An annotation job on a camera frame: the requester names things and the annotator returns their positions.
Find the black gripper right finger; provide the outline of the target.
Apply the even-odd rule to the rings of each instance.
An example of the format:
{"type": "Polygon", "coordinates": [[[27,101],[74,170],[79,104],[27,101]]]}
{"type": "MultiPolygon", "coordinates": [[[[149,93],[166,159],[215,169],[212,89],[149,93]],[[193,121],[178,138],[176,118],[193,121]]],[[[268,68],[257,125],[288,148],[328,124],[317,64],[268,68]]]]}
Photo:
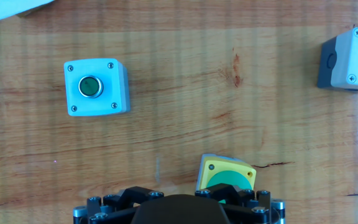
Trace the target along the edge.
{"type": "Polygon", "coordinates": [[[285,201],[272,198],[267,190],[216,184],[196,190],[195,196],[217,202],[230,223],[285,224],[285,201]]]}

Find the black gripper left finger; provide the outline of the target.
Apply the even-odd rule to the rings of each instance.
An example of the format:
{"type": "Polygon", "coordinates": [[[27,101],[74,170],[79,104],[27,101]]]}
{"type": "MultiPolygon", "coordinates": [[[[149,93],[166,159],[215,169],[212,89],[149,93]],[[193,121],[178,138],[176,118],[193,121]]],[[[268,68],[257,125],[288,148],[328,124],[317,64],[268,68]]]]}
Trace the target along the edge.
{"type": "Polygon", "coordinates": [[[86,205],[73,209],[73,224],[130,223],[136,212],[135,204],[162,198],[164,193],[143,187],[130,187],[117,194],[86,199],[86,205]]]}

